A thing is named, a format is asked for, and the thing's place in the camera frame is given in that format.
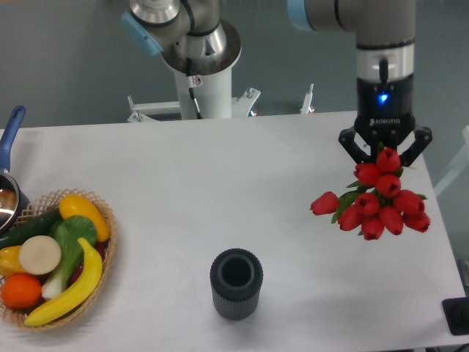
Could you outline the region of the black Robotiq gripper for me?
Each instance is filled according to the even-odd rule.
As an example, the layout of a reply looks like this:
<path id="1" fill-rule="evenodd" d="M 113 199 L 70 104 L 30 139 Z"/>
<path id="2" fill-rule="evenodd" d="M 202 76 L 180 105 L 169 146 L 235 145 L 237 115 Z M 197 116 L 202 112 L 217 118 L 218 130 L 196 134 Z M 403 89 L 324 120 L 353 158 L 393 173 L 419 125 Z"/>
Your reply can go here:
<path id="1" fill-rule="evenodd" d="M 414 76 L 397 81 L 357 79 L 358 110 L 354 127 L 339 134 L 339 143 L 357 164 L 375 163 L 378 144 L 397 148 L 413 131 L 414 142 L 400 154 L 401 165 L 409 167 L 432 141 L 432 130 L 416 125 L 413 116 Z M 355 141 L 358 134 L 370 147 L 370 154 Z"/>

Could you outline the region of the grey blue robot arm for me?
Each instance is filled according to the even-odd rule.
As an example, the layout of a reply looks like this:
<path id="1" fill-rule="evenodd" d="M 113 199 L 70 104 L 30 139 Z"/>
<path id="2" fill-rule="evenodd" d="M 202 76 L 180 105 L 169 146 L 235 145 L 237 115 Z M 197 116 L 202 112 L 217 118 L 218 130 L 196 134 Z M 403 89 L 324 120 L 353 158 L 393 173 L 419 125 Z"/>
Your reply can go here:
<path id="1" fill-rule="evenodd" d="M 298 29 L 354 34 L 357 117 L 339 142 L 357 163 L 377 160 L 379 146 L 397 148 L 411 165 L 432 140 L 413 116 L 414 1 L 288 1 Z M 240 57 L 236 29 L 220 16 L 218 1 L 131 1 L 122 25 L 150 56 L 161 55 L 177 82 L 185 120 L 232 115 L 231 69 Z"/>

